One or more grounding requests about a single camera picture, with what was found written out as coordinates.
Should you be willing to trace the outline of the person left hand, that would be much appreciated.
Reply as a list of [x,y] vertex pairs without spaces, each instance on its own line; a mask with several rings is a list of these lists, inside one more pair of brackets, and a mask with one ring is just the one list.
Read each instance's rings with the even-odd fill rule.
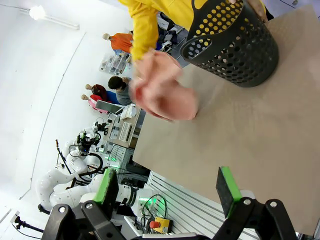
[[247,0],[247,2],[261,19],[267,20],[265,6],[260,0]]

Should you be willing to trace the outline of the right gripper black finger with green pad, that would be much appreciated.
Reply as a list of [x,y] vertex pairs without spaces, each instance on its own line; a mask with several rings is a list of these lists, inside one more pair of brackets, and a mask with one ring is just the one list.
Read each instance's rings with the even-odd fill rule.
[[244,196],[229,167],[218,169],[216,191],[225,221],[214,240],[237,240],[244,229],[255,230],[260,240],[296,240],[297,235],[282,201],[260,203],[250,194]]

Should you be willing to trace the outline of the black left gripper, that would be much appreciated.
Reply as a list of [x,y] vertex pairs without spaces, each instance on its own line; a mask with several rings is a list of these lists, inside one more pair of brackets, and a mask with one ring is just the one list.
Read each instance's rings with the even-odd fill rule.
[[[76,145],[81,153],[89,153],[97,146],[100,134],[81,131]],[[111,221],[112,212],[120,195],[120,187],[113,169],[106,170],[102,183],[92,200],[71,208],[56,204],[49,215],[42,234],[43,240],[124,240],[125,237]]]

